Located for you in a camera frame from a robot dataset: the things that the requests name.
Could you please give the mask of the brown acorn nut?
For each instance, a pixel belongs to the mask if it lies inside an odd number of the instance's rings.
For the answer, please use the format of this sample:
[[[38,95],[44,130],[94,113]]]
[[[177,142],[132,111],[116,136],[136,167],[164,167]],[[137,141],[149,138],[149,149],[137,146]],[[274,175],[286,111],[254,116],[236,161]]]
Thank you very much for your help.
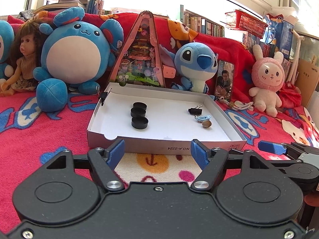
[[[202,126],[203,126],[204,128],[209,128],[209,127],[212,126],[212,123],[211,123],[210,120],[205,120],[205,121],[202,122]]]

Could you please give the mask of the light blue clip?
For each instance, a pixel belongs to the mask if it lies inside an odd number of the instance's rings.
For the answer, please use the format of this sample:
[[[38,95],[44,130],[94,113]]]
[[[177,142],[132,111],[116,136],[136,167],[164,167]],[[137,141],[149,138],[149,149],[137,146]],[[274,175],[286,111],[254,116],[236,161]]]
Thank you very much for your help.
[[[209,121],[211,118],[211,115],[206,115],[206,116],[195,116],[195,119],[198,122],[204,122],[204,121]]]

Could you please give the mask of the black binder clip in tray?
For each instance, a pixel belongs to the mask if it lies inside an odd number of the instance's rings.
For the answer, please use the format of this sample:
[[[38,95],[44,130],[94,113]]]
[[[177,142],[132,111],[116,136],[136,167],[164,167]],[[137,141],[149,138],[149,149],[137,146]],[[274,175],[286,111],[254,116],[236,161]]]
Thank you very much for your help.
[[[188,109],[188,112],[192,116],[201,116],[202,115],[202,105],[197,105],[196,107],[191,107]]]

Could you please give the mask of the black round cap near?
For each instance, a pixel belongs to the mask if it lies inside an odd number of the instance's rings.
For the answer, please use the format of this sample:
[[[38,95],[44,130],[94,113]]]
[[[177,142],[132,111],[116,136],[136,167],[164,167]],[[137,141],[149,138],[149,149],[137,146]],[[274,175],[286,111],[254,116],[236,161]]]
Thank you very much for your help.
[[[148,126],[148,119],[143,116],[135,116],[131,118],[131,125],[135,129],[145,129]]]

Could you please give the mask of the black round cap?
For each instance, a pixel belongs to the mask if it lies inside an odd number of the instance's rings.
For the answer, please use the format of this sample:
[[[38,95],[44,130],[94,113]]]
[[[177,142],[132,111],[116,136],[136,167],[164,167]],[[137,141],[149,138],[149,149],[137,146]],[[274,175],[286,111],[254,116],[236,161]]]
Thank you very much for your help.
[[[133,108],[139,108],[139,109],[143,109],[146,110],[147,109],[147,105],[143,102],[135,102],[133,103]]]
[[[146,110],[140,107],[133,107],[130,110],[131,117],[145,117]]]
[[[131,118],[131,125],[135,129],[145,129],[148,126],[148,119],[143,116],[135,116]]]

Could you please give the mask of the white cardboard box tray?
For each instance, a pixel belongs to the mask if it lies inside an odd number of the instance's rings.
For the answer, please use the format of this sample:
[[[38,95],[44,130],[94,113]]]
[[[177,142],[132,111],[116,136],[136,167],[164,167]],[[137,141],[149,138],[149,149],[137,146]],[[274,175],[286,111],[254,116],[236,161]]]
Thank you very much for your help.
[[[151,86],[109,83],[112,88],[103,106],[98,102],[90,119],[87,136],[91,148],[108,147],[125,141],[127,153],[189,155],[191,141],[209,148],[242,149],[246,138],[211,96],[202,93]],[[131,125],[135,102],[147,105],[145,129]],[[204,128],[188,109],[202,105],[202,116],[211,115],[212,126]]]

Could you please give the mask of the black binder clip on edge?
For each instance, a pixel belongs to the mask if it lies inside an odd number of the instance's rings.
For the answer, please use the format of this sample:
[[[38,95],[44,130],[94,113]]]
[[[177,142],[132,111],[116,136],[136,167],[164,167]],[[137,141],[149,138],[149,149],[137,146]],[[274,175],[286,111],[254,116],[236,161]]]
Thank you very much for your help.
[[[104,105],[105,100],[106,100],[107,96],[109,95],[109,93],[111,92],[111,90],[112,90],[112,88],[110,88],[110,89],[108,89],[108,90],[106,90],[106,91],[104,91],[104,92],[99,94],[99,103],[100,103],[101,106]]]

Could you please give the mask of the pink bunny plush toy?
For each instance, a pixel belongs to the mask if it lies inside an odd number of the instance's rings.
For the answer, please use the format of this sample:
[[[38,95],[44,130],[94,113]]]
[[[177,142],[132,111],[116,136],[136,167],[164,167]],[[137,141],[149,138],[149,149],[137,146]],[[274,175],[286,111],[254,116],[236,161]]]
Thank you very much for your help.
[[[277,92],[282,88],[285,79],[283,54],[277,51],[272,58],[263,57],[258,44],[252,47],[252,51],[256,59],[251,72],[255,86],[249,90],[249,96],[252,97],[256,110],[275,118],[277,109],[282,106]]]

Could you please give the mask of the black smartphone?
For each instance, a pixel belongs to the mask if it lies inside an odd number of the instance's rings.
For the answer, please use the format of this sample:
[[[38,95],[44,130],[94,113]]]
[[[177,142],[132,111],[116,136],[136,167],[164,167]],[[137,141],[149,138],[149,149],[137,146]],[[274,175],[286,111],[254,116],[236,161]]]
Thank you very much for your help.
[[[216,97],[223,98],[226,101],[231,100],[234,69],[232,63],[219,61],[214,94]]]

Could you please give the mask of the blue Stitch plush toy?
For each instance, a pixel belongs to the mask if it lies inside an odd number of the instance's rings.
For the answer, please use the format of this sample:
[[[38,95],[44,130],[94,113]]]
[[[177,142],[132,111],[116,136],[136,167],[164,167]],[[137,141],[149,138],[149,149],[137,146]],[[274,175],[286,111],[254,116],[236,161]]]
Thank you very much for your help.
[[[171,83],[175,90],[208,93],[206,81],[217,72],[219,54],[199,42],[183,45],[176,53],[159,46],[162,64],[175,68],[181,76],[179,83]]]

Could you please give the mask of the blue round mouse plush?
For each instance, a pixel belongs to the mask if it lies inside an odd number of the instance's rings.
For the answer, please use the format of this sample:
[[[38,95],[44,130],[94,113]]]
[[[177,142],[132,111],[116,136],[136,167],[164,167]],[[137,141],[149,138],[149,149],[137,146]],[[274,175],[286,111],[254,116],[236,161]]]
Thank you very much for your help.
[[[36,98],[43,112],[62,110],[70,88],[86,95],[97,94],[97,80],[115,63],[124,40],[122,26],[112,18],[96,26],[84,22],[84,16],[83,8],[72,7],[53,18],[54,26],[39,26],[47,39],[33,77],[39,82]]]

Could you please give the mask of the blue paper bag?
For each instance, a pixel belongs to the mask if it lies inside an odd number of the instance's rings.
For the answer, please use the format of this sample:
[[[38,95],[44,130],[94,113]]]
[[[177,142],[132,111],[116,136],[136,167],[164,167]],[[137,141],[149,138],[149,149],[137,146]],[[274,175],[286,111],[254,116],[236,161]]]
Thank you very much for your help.
[[[294,25],[286,21],[283,15],[272,16],[271,14],[267,14],[263,19],[268,25],[263,41],[266,44],[275,45],[277,51],[283,53],[285,59],[289,59]]]

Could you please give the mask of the brown haired doll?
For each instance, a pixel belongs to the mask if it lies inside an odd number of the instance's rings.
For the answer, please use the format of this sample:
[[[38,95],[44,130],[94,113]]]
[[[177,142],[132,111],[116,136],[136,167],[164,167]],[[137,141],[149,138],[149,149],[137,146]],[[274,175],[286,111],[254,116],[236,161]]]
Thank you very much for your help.
[[[41,23],[41,20],[29,20],[18,29],[10,51],[15,71],[1,84],[2,97],[36,89],[38,81],[33,77],[33,70],[40,66],[43,43],[47,38],[39,30]]]

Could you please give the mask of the row of books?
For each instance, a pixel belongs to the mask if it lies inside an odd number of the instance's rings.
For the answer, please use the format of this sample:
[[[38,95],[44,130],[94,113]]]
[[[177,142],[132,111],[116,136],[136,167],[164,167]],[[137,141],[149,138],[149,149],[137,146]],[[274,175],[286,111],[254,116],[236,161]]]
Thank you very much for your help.
[[[224,37],[224,27],[222,25],[195,12],[184,9],[184,5],[180,5],[180,20],[188,29],[192,29],[198,33],[214,37]]]

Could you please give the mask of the red plastic basket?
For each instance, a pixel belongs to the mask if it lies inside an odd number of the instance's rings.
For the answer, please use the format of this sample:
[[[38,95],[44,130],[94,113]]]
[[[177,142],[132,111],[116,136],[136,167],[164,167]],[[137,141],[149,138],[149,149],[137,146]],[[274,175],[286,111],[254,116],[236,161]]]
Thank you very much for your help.
[[[226,26],[229,29],[247,31],[258,38],[263,38],[268,27],[267,23],[242,10],[226,12],[225,16]]]

